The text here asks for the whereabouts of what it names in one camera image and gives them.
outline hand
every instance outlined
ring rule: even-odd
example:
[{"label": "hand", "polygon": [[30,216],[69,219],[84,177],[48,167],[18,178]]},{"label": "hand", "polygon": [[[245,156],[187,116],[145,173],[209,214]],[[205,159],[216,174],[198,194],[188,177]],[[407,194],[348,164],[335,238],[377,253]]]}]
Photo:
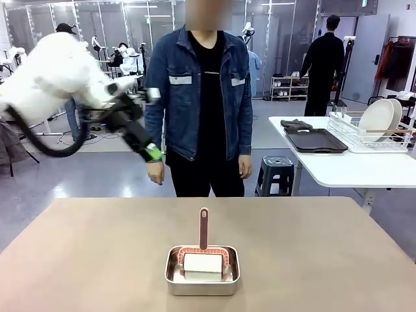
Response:
[{"label": "hand", "polygon": [[239,157],[240,177],[247,179],[251,176],[253,170],[253,162],[251,155],[240,155]]},{"label": "hand", "polygon": [[148,164],[148,176],[156,184],[162,185],[164,181],[163,162],[151,162]]}]

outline shoe rack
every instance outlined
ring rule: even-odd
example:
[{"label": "shoe rack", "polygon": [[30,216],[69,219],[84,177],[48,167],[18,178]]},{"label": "shoe rack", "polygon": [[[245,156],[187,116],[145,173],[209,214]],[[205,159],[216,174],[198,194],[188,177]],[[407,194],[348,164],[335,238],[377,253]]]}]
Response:
[{"label": "shoe rack", "polygon": [[[291,77],[291,76],[285,76],[285,77],[272,77],[272,83],[270,85],[270,94],[272,101],[273,99],[286,99],[287,101],[290,101],[294,98],[305,98],[307,97],[306,94],[296,95],[293,94],[294,90],[303,90],[307,92],[307,88],[309,86],[309,77]],[[283,95],[275,95],[275,92],[278,94],[280,92],[283,92]]]}]

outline red handle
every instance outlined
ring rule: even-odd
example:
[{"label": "red handle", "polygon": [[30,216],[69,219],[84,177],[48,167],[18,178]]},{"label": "red handle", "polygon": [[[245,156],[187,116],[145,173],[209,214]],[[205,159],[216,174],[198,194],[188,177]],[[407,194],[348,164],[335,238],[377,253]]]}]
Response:
[{"label": "red handle", "polygon": [[208,209],[202,208],[200,211],[200,248],[208,248]]}]

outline floor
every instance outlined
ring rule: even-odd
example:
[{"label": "floor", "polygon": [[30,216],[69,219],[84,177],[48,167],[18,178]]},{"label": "floor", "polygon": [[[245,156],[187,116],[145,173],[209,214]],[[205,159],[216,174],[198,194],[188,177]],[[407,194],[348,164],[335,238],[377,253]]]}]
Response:
[{"label": "floor", "polygon": [[[253,150],[254,175],[245,181],[246,196],[254,196],[262,157],[283,155],[294,161],[293,154],[285,149],[267,118],[300,115],[304,102],[254,101],[253,107],[258,117],[253,126],[253,141],[257,149]],[[365,109],[365,106],[349,103],[348,108],[356,111]],[[51,127],[67,131],[67,124],[63,122],[61,125],[52,122]],[[55,198],[175,196],[169,170],[164,185],[160,187],[149,181],[146,164],[138,155],[122,151],[97,152],[100,150],[95,150],[96,146],[92,144],[89,147],[95,151],[94,154],[77,153],[67,159],[36,155],[40,164],[28,159],[14,165],[15,178],[10,177],[8,168],[0,167],[0,251]],[[321,187],[307,172],[302,176],[300,195],[348,196],[361,203],[361,196],[355,190]],[[371,214],[412,258],[416,258],[415,198],[416,190],[380,191]]]},{"label": "floor", "polygon": [[[350,111],[364,110],[365,106],[350,101],[348,104]],[[255,122],[253,123],[253,149],[279,149],[286,148],[284,141],[276,136],[276,131],[268,121],[269,116],[300,116],[305,110],[305,101],[263,101],[253,100],[253,111]],[[65,133],[64,136],[41,136],[43,142],[54,149],[64,149],[72,144],[72,137],[66,115],[59,116],[56,120],[49,123],[51,132]],[[39,125],[33,129],[36,133],[45,133],[44,125]],[[80,150],[84,153],[106,152],[106,151],[130,151],[123,139],[118,135],[111,135],[104,131],[95,132],[98,137],[86,143]],[[23,141],[26,149],[31,153],[36,153],[35,147]]]}]

